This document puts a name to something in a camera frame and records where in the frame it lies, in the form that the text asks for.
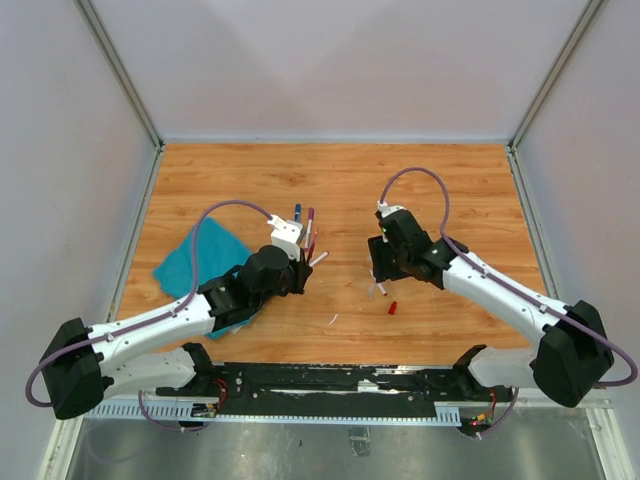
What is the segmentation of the pink transparent gel pen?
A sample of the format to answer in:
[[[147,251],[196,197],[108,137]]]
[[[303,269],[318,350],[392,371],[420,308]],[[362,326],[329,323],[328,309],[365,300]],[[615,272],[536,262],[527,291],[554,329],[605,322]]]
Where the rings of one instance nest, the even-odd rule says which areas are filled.
[[[314,230],[314,232],[313,232],[313,234],[311,236],[311,239],[310,239],[310,244],[309,244],[309,247],[308,247],[307,253],[306,253],[307,262],[309,264],[311,263],[311,260],[313,258],[313,254],[314,254],[314,251],[315,251],[315,248],[316,248],[318,234],[319,234],[319,231],[317,229]]]

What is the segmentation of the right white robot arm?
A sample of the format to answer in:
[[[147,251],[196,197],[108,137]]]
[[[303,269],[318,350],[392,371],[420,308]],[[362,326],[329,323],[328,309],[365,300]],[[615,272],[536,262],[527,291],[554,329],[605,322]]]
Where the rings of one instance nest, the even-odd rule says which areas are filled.
[[[455,392],[474,400],[488,387],[538,388],[564,407],[575,407],[613,366],[598,310],[580,300],[568,305],[524,287],[459,242],[432,240],[402,206],[380,204],[381,233],[368,241],[379,283],[414,278],[460,295],[516,329],[527,349],[477,346],[453,375]]]

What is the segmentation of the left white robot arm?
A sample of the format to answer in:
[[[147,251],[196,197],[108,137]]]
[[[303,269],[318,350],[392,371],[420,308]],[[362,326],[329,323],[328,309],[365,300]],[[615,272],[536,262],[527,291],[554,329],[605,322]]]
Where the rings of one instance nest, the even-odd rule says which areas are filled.
[[[132,390],[182,389],[200,396],[214,383],[205,355],[184,348],[156,349],[196,335],[226,332],[252,319],[272,298],[301,295],[313,272],[304,255],[261,247],[242,265],[162,308],[110,324],[64,322],[40,360],[40,372],[58,420],[89,412]]]

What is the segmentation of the white whiteboard marker purple end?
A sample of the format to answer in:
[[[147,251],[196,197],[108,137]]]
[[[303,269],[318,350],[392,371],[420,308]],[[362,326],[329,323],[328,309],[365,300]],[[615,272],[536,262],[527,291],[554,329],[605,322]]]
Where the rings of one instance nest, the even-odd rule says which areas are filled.
[[[315,216],[314,208],[313,207],[309,207],[308,208],[308,215],[307,215],[305,244],[304,244],[305,249],[309,249],[309,247],[311,246],[311,237],[312,237],[312,231],[313,231],[314,216]]]

